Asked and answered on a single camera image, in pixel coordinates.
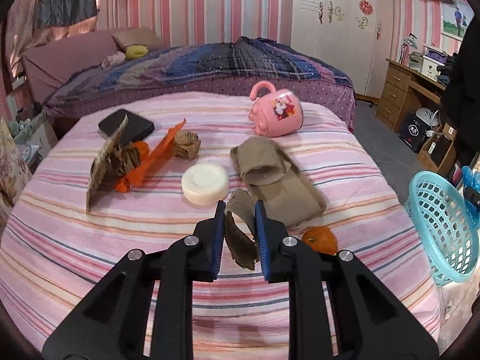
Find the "orange tangerine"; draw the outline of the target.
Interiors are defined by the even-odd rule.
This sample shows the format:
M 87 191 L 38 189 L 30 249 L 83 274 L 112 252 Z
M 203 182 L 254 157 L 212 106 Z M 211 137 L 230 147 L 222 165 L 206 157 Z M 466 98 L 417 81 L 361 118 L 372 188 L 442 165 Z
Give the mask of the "orange tangerine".
M 337 238 L 328 226 L 308 228 L 302 241 L 318 253 L 335 255 L 338 252 Z

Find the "purple headboard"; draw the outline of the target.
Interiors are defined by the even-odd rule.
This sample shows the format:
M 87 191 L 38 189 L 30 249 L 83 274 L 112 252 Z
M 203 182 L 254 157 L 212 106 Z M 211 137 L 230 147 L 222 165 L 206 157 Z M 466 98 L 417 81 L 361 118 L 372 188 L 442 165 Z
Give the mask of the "purple headboard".
M 98 66 L 117 52 L 113 35 L 122 31 L 122 28 L 93 31 L 26 50 L 21 62 L 32 99 L 44 102 L 73 74 Z

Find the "pink cartoon mug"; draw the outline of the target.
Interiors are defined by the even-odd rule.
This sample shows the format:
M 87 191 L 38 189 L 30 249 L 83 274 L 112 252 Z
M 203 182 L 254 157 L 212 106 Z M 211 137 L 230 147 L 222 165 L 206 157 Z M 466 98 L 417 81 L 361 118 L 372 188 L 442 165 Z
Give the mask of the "pink cartoon mug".
M 267 80 L 253 85 L 253 104 L 248 119 L 254 132 L 262 137 L 282 137 L 301 129 L 304 113 L 299 98 L 289 89 L 276 87 Z

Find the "pink plush toy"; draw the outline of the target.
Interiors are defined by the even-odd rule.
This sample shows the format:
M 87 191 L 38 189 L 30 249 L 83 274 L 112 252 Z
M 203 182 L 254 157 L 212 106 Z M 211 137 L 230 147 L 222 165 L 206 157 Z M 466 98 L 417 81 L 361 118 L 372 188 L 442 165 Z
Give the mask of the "pink plush toy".
M 113 55 L 107 56 L 101 63 L 101 69 L 108 70 L 123 63 L 126 60 L 125 53 L 122 51 L 115 52 Z

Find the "pink striped bedsheet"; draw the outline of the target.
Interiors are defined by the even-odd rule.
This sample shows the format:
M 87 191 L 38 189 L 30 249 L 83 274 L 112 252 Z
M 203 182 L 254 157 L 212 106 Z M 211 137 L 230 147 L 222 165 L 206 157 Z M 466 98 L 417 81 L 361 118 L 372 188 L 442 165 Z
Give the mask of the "pink striped bedsheet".
M 420 238 L 377 165 L 328 108 L 304 103 L 304 123 L 280 144 L 323 194 L 326 225 L 420 321 L 439 336 L 439 291 Z M 104 185 L 86 205 L 89 172 L 108 110 L 81 118 L 41 162 L 1 238 L 1 302 L 22 334 L 41 348 L 72 308 L 129 250 L 152 253 L 191 234 L 213 206 L 191 205 L 174 158 L 136 189 Z M 289 303 L 284 283 L 264 281 L 224 252 L 218 279 L 193 287 L 197 359 L 286 359 Z

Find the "light blue plastic basket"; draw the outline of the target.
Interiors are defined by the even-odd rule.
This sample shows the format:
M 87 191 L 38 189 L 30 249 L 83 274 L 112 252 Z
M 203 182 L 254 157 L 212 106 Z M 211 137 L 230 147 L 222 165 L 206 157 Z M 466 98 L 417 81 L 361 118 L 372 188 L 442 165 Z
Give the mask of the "light blue plastic basket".
M 411 179 L 407 211 L 421 239 L 437 286 L 463 283 L 479 261 L 479 228 L 461 193 L 441 175 L 418 172 Z

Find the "purple plaid bed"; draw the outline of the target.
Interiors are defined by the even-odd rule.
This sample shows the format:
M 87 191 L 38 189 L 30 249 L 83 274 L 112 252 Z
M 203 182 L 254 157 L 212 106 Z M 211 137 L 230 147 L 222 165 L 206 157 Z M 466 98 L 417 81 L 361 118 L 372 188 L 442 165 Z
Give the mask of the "purple plaid bed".
M 109 69 L 74 73 L 43 102 L 53 119 L 80 119 L 103 109 L 182 92 L 247 96 L 261 80 L 320 104 L 354 126 L 356 96 L 346 73 L 275 41 L 240 37 L 233 43 L 157 49 Z

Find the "beige pillow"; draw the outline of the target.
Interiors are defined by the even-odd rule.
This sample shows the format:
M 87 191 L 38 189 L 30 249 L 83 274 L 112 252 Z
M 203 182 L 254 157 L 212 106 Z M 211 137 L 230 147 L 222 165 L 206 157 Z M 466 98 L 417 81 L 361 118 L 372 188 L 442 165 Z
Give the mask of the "beige pillow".
M 128 29 L 112 35 L 115 43 L 122 50 L 132 46 L 143 46 L 149 50 L 160 49 L 163 43 L 150 28 L 141 27 Z

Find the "white round soap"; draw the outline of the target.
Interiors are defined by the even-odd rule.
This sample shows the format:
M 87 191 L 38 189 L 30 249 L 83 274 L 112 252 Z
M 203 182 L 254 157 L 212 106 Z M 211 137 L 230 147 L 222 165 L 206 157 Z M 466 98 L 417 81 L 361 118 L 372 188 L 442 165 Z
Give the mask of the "white round soap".
M 229 193 L 229 175 L 220 165 L 199 163 L 189 167 L 181 178 L 185 199 L 197 206 L 209 206 Z

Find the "blue plastic bag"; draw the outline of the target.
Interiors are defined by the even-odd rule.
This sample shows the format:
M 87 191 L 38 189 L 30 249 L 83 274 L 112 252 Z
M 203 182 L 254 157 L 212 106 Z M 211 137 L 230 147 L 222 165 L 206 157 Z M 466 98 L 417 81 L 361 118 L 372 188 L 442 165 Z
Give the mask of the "blue plastic bag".
M 470 167 L 462 167 L 463 189 L 467 186 L 473 187 L 480 193 L 479 172 L 474 172 Z

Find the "floral curtain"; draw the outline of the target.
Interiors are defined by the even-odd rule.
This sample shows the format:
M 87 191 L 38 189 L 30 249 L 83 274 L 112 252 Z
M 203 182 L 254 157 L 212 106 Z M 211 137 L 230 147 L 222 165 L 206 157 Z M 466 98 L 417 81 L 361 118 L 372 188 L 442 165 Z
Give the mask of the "floral curtain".
M 0 230 L 3 233 L 7 219 L 16 205 L 32 173 L 11 136 L 7 122 L 1 117 L 0 135 Z

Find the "white wardrobe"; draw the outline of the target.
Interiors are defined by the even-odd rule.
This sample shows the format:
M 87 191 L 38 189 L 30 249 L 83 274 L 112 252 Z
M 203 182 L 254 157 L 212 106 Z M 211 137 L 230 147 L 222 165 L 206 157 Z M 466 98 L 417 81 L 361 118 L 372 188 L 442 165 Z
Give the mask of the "white wardrobe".
M 346 73 L 357 95 L 380 98 L 393 8 L 393 0 L 293 0 L 291 47 Z

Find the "black shopping bag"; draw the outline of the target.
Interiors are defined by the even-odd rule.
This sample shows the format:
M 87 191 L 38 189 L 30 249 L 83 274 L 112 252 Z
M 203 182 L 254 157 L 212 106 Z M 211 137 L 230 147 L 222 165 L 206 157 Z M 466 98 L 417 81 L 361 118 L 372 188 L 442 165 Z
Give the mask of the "black shopping bag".
M 409 114 L 400 125 L 399 136 L 414 153 L 418 153 L 424 144 L 426 133 L 430 130 L 431 122 L 428 118 Z

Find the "yellow plush toy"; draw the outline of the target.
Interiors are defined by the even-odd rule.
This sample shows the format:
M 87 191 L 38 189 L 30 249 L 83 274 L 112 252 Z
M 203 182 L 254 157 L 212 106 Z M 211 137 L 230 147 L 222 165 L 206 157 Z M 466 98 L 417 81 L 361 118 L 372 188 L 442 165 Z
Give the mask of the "yellow plush toy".
M 145 57 L 149 52 L 149 49 L 143 45 L 131 45 L 127 46 L 124 50 L 125 59 L 135 60 Z

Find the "rolled beige sock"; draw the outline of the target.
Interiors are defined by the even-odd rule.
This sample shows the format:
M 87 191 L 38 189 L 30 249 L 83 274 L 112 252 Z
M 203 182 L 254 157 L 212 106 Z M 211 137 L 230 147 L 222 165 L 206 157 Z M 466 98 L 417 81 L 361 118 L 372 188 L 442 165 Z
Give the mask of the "rolled beige sock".
M 264 136 L 253 136 L 230 150 L 241 179 L 248 185 L 270 185 L 281 180 L 291 168 L 279 146 Z

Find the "crumpled brown paper ball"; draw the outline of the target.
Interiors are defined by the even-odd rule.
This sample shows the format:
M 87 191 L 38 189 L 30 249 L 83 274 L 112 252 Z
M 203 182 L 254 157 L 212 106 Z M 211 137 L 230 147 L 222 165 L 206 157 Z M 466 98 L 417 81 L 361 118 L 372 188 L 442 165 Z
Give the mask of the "crumpled brown paper ball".
M 200 146 L 201 141 L 197 133 L 179 131 L 174 136 L 172 152 L 177 158 L 193 160 L 198 156 Z

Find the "desk lamp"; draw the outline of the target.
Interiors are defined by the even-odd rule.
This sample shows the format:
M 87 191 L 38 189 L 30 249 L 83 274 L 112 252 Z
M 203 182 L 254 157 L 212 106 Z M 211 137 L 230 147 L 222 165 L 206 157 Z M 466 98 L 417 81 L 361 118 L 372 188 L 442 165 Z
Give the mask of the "desk lamp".
M 411 53 L 412 50 L 417 49 L 416 39 L 417 37 L 413 33 L 409 33 L 408 36 L 403 39 L 400 49 L 400 64 L 405 66 L 408 65 L 408 55 Z

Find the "wooden desk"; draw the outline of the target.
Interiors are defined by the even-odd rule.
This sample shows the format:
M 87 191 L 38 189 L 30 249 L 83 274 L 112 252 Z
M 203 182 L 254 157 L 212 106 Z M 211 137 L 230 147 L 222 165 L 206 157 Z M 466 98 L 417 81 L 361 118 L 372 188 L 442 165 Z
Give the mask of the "wooden desk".
M 443 85 L 401 63 L 388 58 L 386 61 L 388 69 L 376 111 L 377 118 L 384 125 L 397 133 L 404 119 L 417 109 L 442 109 Z

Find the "orange plastic wrapper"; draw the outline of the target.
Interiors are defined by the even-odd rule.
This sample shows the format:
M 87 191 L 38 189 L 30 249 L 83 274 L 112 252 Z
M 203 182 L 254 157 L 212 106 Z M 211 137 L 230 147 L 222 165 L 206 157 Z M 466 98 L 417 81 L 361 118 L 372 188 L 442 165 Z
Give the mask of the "orange plastic wrapper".
M 127 193 L 132 187 L 140 186 L 146 177 L 146 174 L 154 165 L 162 165 L 168 161 L 173 154 L 168 154 L 168 148 L 173 143 L 175 135 L 182 130 L 186 124 L 183 119 L 179 124 L 171 127 L 165 137 L 154 147 L 149 155 L 142 161 L 141 165 L 128 172 L 115 183 L 115 190 L 120 193 Z

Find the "black smartphone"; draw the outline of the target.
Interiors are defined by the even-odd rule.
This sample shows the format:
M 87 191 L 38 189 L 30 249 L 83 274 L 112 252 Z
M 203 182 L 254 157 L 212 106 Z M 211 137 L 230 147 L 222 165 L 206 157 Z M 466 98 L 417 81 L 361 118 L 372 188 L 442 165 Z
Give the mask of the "black smartphone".
M 128 123 L 120 135 L 119 144 L 121 146 L 129 142 L 142 141 L 155 130 L 153 122 L 126 109 L 117 110 L 104 118 L 99 122 L 98 128 L 103 134 L 110 137 L 120 127 L 125 118 L 128 119 Z

